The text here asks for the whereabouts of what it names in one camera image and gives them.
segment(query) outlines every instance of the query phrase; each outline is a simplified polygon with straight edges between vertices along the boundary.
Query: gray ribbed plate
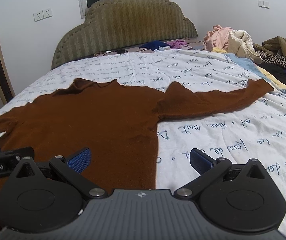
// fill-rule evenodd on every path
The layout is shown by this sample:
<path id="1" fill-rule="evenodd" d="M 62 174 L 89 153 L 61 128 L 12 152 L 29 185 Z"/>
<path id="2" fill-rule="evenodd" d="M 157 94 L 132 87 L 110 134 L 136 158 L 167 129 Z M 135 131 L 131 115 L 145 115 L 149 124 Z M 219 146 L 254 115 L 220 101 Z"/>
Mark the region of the gray ribbed plate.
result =
<path id="1" fill-rule="evenodd" d="M 234 235 L 214 227 L 192 201 L 178 200 L 169 190 L 121 190 L 89 201 L 72 223 L 47 233 L 25 234 L 4 228 L 0 240 L 285 240 L 278 231 Z"/>

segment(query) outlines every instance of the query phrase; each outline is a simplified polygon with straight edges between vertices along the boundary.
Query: pink blanket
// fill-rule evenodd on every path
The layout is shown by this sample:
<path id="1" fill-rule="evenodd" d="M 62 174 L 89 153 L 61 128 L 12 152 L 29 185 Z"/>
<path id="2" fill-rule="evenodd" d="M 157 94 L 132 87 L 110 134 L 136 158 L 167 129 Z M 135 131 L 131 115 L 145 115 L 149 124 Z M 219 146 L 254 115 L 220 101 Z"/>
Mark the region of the pink blanket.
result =
<path id="1" fill-rule="evenodd" d="M 213 26 L 213 31 L 208 31 L 204 37 L 204 49 L 212 51 L 214 47 L 227 50 L 228 34 L 233 29 L 230 27 L 222 28 L 220 25 Z"/>

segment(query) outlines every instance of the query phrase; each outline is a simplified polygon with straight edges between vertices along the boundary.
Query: white bed sheet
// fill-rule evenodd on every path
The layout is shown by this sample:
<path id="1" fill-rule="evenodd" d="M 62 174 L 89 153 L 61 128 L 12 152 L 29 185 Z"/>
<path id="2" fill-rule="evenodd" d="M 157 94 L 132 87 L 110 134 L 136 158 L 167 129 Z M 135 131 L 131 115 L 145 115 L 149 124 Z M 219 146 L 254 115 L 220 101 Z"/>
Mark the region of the white bed sheet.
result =
<path id="1" fill-rule="evenodd" d="M 123 85 L 148 86 L 160 91 L 177 81 L 193 92 L 215 89 L 228 92 L 244 88 L 249 78 L 259 79 L 224 54 L 206 51 L 166 50 L 88 58 L 50 71 L 5 105 L 0 115 L 33 102 L 40 95 L 67 88 L 78 77 L 96 82 L 117 79 Z M 157 133 L 156 188 L 174 191 L 198 177 L 189 163 L 189 152 L 197 147 L 214 159 L 223 156 L 233 163 L 258 158 L 286 200 L 284 93 L 275 90 L 241 111 L 161 122 Z M 286 235 L 286 216 L 280 231 Z"/>

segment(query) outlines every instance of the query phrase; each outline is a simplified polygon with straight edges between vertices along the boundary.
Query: triangular cutout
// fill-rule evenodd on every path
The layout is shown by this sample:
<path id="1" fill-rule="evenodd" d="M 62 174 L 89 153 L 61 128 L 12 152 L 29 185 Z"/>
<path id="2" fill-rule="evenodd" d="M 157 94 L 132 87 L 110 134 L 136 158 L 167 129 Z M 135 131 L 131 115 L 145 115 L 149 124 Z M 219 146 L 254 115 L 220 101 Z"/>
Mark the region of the triangular cutout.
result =
<path id="1" fill-rule="evenodd" d="M 29 163 L 25 163 L 19 173 L 16 175 L 17 178 L 31 177 L 34 176 L 34 172 Z"/>
<path id="2" fill-rule="evenodd" d="M 247 176 L 250 178 L 265 179 L 264 174 L 260 171 L 257 165 L 252 165 Z"/>

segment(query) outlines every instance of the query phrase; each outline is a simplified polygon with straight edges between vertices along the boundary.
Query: electrical socket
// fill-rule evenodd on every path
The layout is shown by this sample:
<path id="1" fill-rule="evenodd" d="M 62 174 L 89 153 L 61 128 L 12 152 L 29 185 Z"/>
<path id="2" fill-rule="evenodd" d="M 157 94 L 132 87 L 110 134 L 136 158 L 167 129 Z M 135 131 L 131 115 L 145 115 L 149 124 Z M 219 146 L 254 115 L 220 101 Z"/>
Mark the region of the electrical socket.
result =
<path id="1" fill-rule="evenodd" d="M 43 17 L 44 17 L 44 18 L 48 18 L 48 17 L 51 17 L 51 16 L 52 16 L 52 10 L 51 10 L 51 8 L 48 8 L 48 9 L 43 10 Z"/>
<path id="2" fill-rule="evenodd" d="M 35 22 L 44 19 L 43 11 L 36 12 L 36 13 L 33 14 L 33 16 L 34 16 L 34 21 Z"/>

